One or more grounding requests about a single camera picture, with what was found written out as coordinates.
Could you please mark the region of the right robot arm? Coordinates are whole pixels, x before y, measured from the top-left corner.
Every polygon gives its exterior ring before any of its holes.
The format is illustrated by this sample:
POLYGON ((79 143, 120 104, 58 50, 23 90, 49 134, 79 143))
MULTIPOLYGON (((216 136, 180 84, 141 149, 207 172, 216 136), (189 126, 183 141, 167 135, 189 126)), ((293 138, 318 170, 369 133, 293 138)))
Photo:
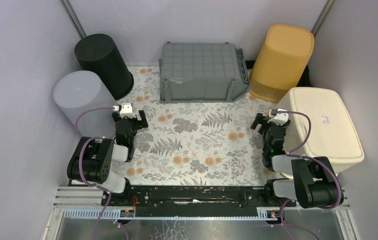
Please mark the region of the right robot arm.
POLYGON ((284 150, 289 111, 272 110, 272 117, 258 113, 251 125, 262 136, 262 163, 272 172, 291 178, 270 179, 265 184, 265 203, 276 206, 282 200, 296 201, 301 207, 334 209, 344 201, 342 187, 326 156, 296 155, 284 150))

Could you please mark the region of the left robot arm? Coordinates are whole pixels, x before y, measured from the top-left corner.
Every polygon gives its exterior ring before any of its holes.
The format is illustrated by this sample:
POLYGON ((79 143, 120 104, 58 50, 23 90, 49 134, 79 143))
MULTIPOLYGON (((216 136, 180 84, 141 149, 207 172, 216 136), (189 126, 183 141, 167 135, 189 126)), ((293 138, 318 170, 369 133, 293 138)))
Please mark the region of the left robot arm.
POLYGON ((89 187, 113 193, 113 199, 121 206, 132 199, 131 190, 127 189, 128 180, 112 172, 111 163, 129 162, 134 154, 134 139, 137 132, 148 128, 148 121, 143 110, 137 116, 127 113, 113 113, 115 138, 82 137, 68 163, 66 174, 72 181, 78 181, 89 187))

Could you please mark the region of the grey plastic crate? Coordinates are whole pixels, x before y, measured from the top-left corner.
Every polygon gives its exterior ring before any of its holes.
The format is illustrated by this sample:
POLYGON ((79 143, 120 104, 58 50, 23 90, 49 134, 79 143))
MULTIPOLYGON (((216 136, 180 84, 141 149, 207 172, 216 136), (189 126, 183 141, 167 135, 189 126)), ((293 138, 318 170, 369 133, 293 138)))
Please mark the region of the grey plastic crate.
POLYGON ((243 50, 228 42, 167 42, 158 63, 164 103, 232 103, 251 87, 243 50))

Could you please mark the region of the black ribbed waste bin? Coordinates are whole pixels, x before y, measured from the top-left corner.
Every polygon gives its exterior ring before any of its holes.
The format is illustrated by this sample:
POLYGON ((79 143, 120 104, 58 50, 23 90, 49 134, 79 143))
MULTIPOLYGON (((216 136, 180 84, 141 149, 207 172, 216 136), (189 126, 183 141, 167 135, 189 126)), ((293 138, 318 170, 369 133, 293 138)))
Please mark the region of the black ribbed waste bin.
POLYGON ((81 68, 97 74, 115 100, 127 96, 134 86, 134 77, 127 68, 112 37, 102 33, 82 38, 74 47, 81 68))

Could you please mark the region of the cream perforated plastic basket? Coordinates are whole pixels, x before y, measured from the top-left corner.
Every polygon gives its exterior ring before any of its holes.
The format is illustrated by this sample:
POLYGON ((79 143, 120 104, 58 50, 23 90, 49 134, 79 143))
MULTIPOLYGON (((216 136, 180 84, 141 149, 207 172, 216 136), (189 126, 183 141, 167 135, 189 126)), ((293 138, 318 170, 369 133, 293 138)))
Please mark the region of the cream perforated plastic basket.
POLYGON ((362 162, 361 141, 339 94, 330 89, 294 87, 276 104, 288 110, 283 150, 296 155, 327 157, 336 174, 362 162))

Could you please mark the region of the yellow slatted waste basket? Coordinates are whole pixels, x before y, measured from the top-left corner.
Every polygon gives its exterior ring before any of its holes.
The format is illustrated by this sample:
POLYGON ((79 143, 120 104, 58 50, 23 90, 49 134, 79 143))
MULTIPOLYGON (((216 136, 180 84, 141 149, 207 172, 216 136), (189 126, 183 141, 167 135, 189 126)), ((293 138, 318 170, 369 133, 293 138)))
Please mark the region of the yellow slatted waste basket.
POLYGON ((277 103, 296 87, 314 50, 307 29, 286 24, 271 26, 250 73, 249 93, 277 103))

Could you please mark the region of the grey round plastic bin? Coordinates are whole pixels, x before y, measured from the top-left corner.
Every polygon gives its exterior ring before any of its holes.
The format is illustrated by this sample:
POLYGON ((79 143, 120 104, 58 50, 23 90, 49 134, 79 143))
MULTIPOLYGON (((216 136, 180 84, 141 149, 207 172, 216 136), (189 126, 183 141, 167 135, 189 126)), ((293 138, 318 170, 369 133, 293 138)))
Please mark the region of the grey round plastic bin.
POLYGON ((113 137, 116 101, 97 74, 80 70, 66 75, 56 84, 53 99, 82 137, 113 137))

